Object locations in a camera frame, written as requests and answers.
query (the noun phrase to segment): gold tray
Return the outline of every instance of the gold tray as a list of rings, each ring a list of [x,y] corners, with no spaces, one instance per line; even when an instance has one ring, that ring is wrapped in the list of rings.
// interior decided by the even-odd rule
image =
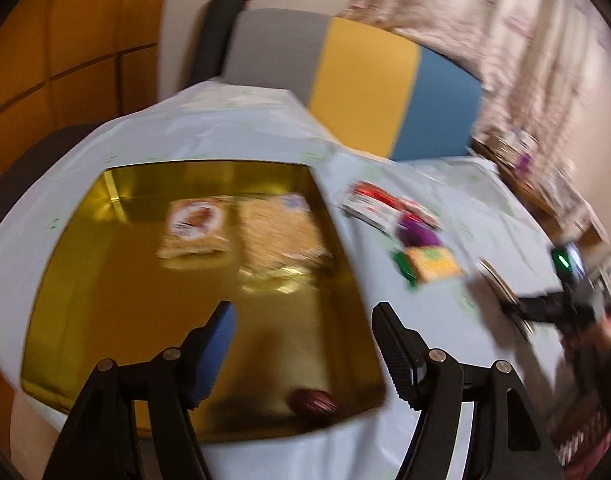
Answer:
[[[231,253],[161,260],[169,202],[210,195],[298,192],[332,253],[312,276],[246,285],[236,205]],[[202,326],[220,300],[236,335],[209,399],[190,412],[200,440],[308,431],[286,404],[295,388],[330,392],[336,421],[383,403],[385,386],[348,258],[306,166],[276,162],[161,162],[107,170],[70,219],[46,267],[23,356],[26,393],[67,413],[102,358],[149,361]],[[137,428],[150,431],[137,402]]]

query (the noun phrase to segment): brown egg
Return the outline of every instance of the brown egg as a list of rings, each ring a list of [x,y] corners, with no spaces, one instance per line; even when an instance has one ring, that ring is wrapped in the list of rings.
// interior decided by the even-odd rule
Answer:
[[[326,424],[337,413],[337,404],[328,392],[299,388],[288,397],[288,406],[311,424]]]

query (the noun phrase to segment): metal screw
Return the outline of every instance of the metal screw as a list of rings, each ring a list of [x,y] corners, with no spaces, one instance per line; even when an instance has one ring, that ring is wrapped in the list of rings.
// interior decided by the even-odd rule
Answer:
[[[430,350],[428,355],[430,359],[439,363],[442,363],[445,361],[445,359],[447,359],[447,355],[445,355],[445,352],[438,348]]]
[[[509,374],[512,371],[512,365],[507,361],[497,361],[496,365],[497,370],[503,372],[504,374]]]
[[[112,359],[102,359],[97,363],[97,370],[100,372],[107,372],[114,366]]]
[[[182,351],[174,346],[172,348],[166,348],[164,350],[164,359],[166,361],[176,361],[179,357],[181,357]]]

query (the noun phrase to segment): white tablecloth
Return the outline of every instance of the white tablecloth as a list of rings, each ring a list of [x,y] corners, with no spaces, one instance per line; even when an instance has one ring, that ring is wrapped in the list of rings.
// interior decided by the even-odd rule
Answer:
[[[540,326],[523,342],[477,273],[487,259],[519,294],[557,287],[549,241],[486,161],[464,157],[395,164],[340,146],[289,92],[207,82],[137,114],[106,123],[54,165],[0,226],[0,368],[20,386],[23,342],[44,266],[90,184],[106,168],[162,160],[280,160],[310,165],[371,308],[389,301],[404,325],[457,360],[514,364],[538,411],[563,383],[556,332]],[[442,240],[467,276],[411,290],[385,235],[335,205],[366,180],[431,208]],[[214,444],[204,454],[215,480],[386,480],[396,475],[418,414],[398,399],[387,370],[380,410],[298,438]],[[47,407],[46,418],[64,416]],[[469,444],[463,406],[449,478],[460,479]]]

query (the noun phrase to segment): snack package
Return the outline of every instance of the snack package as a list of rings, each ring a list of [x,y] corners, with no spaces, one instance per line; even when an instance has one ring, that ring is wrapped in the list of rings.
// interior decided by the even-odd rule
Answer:
[[[394,236],[401,218],[397,203],[390,200],[383,190],[372,184],[360,182],[347,194],[342,207],[352,216]]]
[[[410,267],[410,262],[405,256],[405,253],[397,251],[393,254],[393,257],[397,267],[399,267],[399,272],[401,272],[401,275],[408,280],[410,285],[417,286],[417,276],[413,272],[412,267]]]
[[[405,213],[401,220],[399,220],[397,234],[405,247],[443,245],[436,232],[412,213]]]
[[[229,196],[213,196],[170,203],[166,232],[156,255],[169,259],[183,254],[229,251],[230,241],[224,228],[231,201]]]
[[[397,234],[397,225],[405,217],[414,217],[433,228],[441,228],[439,218],[428,208],[407,198],[400,200],[368,182],[352,186],[341,206],[391,237]]]
[[[427,207],[421,205],[418,202],[415,202],[414,200],[410,200],[409,198],[404,198],[403,200],[401,200],[401,204],[403,204],[403,207],[407,211],[421,218],[421,220],[426,222],[426,224],[428,224],[430,227],[433,227],[435,229],[443,229],[441,221],[439,221],[439,217],[436,216]]]
[[[299,194],[248,198],[239,202],[246,270],[268,272],[319,266],[328,251]]]
[[[408,247],[405,256],[420,282],[461,276],[463,270],[445,247]]]

